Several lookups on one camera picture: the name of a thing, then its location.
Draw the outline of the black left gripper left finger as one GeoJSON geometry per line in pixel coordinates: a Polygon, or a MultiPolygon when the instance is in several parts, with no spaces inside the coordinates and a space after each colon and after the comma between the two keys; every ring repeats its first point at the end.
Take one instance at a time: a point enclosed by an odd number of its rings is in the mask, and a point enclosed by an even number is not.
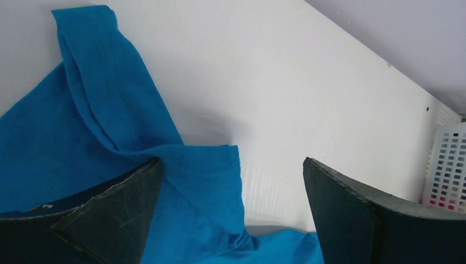
{"type": "Polygon", "coordinates": [[[63,199],[1,213],[1,263],[140,263],[162,181],[155,158],[63,199]]]}

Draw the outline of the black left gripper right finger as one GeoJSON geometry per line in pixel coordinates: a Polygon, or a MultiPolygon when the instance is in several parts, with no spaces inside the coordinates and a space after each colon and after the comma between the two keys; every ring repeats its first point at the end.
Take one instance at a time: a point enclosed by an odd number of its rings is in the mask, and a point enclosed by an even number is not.
{"type": "Polygon", "coordinates": [[[325,263],[465,263],[465,215],[401,199],[306,158],[325,263]]]}

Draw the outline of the blue polo shirt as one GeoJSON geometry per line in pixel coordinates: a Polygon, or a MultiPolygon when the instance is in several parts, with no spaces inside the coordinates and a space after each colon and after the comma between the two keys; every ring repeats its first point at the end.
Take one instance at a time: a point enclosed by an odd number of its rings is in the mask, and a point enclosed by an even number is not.
{"type": "Polygon", "coordinates": [[[104,5],[53,11],[62,62],[1,116],[1,213],[26,212],[157,158],[163,181],[140,263],[322,263],[315,233],[245,227],[236,146],[182,141],[104,5]]]}

